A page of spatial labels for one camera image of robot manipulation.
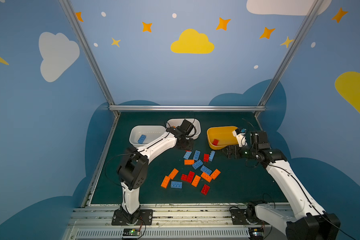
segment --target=ventilation grille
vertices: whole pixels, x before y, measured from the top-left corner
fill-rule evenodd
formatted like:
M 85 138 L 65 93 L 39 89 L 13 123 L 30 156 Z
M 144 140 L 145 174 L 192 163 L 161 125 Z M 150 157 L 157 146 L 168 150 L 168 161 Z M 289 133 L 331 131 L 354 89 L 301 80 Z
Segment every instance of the ventilation grille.
M 119 239 L 121 230 L 109 228 L 79 229 L 76 239 Z M 248 228 L 164 228 L 146 229 L 142 238 L 243 238 L 249 237 Z

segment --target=yellow plastic bin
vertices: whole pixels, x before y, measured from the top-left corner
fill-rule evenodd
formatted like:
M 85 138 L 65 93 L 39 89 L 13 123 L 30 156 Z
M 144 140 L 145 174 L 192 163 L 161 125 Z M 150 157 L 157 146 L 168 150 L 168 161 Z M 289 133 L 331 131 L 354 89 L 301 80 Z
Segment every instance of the yellow plastic bin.
M 228 145 L 235 145 L 237 143 L 236 137 L 233 136 L 232 132 L 237 127 L 229 126 L 229 127 L 211 127 L 206 131 L 206 135 L 208 137 L 208 143 L 211 149 L 219 150 Z M 219 140 L 217 146 L 212 145 L 214 139 Z

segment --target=blue lego brick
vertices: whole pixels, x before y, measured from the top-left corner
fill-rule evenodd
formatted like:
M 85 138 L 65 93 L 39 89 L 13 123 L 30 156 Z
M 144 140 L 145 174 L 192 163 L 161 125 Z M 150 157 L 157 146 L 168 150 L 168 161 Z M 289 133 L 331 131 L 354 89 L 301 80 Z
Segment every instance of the blue lego brick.
M 184 159 L 188 159 L 189 156 L 191 156 L 191 153 L 192 153 L 192 152 L 186 152 L 185 155 L 184 155 Z
M 203 165 L 203 161 L 199 160 L 199 161 L 195 162 L 194 164 L 192 164 L 192 167 L 193 167 L 193 169 L 196 170 L 202 165 Z
M 212 171 L 207 168 L 206 166 L 202 166 L 202 168 L 200 169 L 202 172 L 205 172 L 208 175 L 211 175 Z
M 139 140 L 137 141 L 139 144 L 142 144 L 147 136 L 144 134 L 140 136 Z
M 182 188 L 183 187 L 183 183 L 182 182 L 176 182 L 176 181 L 171 181 L 171 188 Z
M 195 151 L 195 155 L 193 156 L 193 160 L 199 160 L 199 156 L 200 156 L 200 151 Z
M 209 155 L 209 161 L 212 161 L 214 156 L 215 156 L 215 151 L 212 151 L 211 154 Z

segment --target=blue brick in white bin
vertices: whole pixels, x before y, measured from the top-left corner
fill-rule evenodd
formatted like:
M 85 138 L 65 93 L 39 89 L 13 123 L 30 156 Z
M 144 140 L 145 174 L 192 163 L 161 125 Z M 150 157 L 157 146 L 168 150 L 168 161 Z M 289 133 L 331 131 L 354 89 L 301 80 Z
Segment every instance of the blue brick in white bin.
M 205 172 L 208 175 L 211 175 L 212 171 L 207 168 L 206 166 L 202 166 L 202 168 L 200 169 L 202 172 Z
M 200 156 L 200 151 L 195 151 L 195 155 L 193 156 L 193 160 L 199 160 L 199 156 Z
M 145 136 L 144 134 L 141 135 L 139 140 L 137 141 L 137 143 L 142 144 L 146 138 L 147 138 L 147 136 Z
M 214 156 L 215 156 L 215 151 L 212 151 L 211 154 L 209 155 L 209 161 L 212 161 Z
M 183 187 L 182 182 L 171 181 L 171 188 L 182 188 L 182 187 Z
M 202 165 L 203 165 L 203 161 L 199 160 L 199 161 L 195 162 L 194 164 L 192 164 L 192 167 L 193 167 L 193 169 L 196 170 Z

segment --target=white plastic bin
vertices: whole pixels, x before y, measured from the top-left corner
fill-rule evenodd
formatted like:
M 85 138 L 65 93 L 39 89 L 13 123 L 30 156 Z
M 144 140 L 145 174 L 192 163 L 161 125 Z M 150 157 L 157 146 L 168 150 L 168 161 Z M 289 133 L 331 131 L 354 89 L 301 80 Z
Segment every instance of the white plastic bin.
M 141 147 L 160 137 L 161 135 L 163 135 L 164 132 L 164 126 L 139 125 L 132 128 L 131 134 L 129 136 L 129 142 L 134 147 Z M 139 140 L 141 135 L 145 135 L 147 137 L 142 144 L 139 144 L 137 141 Z
M 197 139 L 201 133 L 201 128 L 200 128 L 200 122 L 197 120 L 197 119 L 194 119 L 194 118 L 186 118 L 187 121 L 190 121 L 191 123 L 193 122 L 193 125 L 195 126 L 196 128 L 196 134 L 191 137 L 193 139 Z M 172 119 L 169 119 L 167 122 L 170 126 L 180 126 L 183 122 L 184 118 L 172 118 Z M 192 129 L 191 133 L 189 134 L 190 136 L 193 135 L 195 133 L 195 129 Z

